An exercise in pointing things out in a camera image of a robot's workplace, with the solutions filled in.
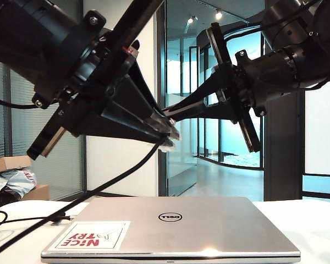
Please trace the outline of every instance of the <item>plastic bag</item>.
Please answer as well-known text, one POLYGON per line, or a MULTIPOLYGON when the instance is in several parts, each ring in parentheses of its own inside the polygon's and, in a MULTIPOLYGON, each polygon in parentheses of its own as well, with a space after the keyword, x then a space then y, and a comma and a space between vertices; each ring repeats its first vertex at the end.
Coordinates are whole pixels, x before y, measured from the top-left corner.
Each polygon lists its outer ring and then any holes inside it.
POLYGON ((0 207, 19 201, 36 185, 35 174, 27 169, 0 172, 0 207))

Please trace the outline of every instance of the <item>white sticker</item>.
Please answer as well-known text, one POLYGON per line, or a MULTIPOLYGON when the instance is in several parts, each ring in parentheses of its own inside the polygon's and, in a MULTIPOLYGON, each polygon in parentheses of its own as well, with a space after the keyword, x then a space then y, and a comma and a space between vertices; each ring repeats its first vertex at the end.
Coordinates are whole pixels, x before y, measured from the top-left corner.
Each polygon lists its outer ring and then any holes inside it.
POLYGON ((116 251, 129 225, 129 221, 74 222, 48 250, 116 251))

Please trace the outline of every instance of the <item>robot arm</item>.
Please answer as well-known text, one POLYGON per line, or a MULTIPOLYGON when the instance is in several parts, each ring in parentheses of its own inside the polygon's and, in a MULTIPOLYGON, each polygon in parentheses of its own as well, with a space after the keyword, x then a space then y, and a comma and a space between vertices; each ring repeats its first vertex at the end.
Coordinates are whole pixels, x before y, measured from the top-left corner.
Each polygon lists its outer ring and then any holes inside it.
POLYGON ((133 1, 113 31, 89 11, 80 24, 48 0, 0 0, 0 62, 34 84, 32 101, 59 107, 27 154, 47 156, 62 134, 159 142, 179 134, 158 108, 135 38, 163 0, 133 1))
POLYGON ((29 148, 31 158, 47 156, 66 130, 146 142, 165 138, 171 146, 170 139, 179 137, 172 119, 197 117, 239 123, 249 150, 258 151, 251 107, 264 116, 268 100, 330 80, 330 0, 314 15, 297 0, 280 0, 262 22, 273 52, 250 60, 243 50, 233 65, 227 40, 212 24, 207 33, 218 60, 213 74, 189 97, 161 110, 139 71, 134 40, 162 1, 134 0, 110 31, 96 11, 77 24, 49 0, 0 0, 0 62, 35 85, 34 104, 45 109, 59 103, 29 148), (208 106, 205 97, 212 93, 219 102, 208 106))
POLYGON ((259 151, 251 107, 256 116, 264 116, 267 101, 314 90, 330 81, 330 0, 322 1, 313 15, 308 7, 316 2, 304 5, 280 0, 270 7, 261 28, 273 52, 250 60, 245 50, 239 51, 235 55, 238 65, 232 65, 228 55, 226 41, 230 37, 224 40, 218 24, 213 23, 207 33, 218 66, 194 93, 165 109, 165 114, 175 120, 189 116, 229 119, 240 124, 248 149, 259 151), (214 92, 218 103, 207 106, 203 98, 214 92))

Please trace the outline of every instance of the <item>white table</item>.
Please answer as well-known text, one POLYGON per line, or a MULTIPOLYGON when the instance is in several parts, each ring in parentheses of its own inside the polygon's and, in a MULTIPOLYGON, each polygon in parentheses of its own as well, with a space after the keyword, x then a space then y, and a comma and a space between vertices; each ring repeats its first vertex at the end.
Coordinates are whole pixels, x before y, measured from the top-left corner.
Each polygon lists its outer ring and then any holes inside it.
MULTIPOLYGON (((66 205, 56 201, 21 201, 0 208, 8 219, 46 216, 66 205)), ((330 203, 319 200, 254 202, 301 251, 300 264, 330 264, 330 203)), ((67 212, 77 215, 87 203, 67 212)), ((36 221, 0 226, 0 245, 36 221)), ((0 254, 0 264, 41 264, 40 253, 69 223, 46 224, 0 254)))

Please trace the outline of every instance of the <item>silver laptop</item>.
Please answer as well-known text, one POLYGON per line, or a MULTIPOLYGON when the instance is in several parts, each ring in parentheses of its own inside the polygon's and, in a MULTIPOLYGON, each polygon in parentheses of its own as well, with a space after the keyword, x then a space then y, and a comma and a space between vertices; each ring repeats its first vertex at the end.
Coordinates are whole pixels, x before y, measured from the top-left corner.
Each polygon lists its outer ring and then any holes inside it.
POLYGON ((95 198, 45 263, 291 263, 299 250, 243 197, 95 198))

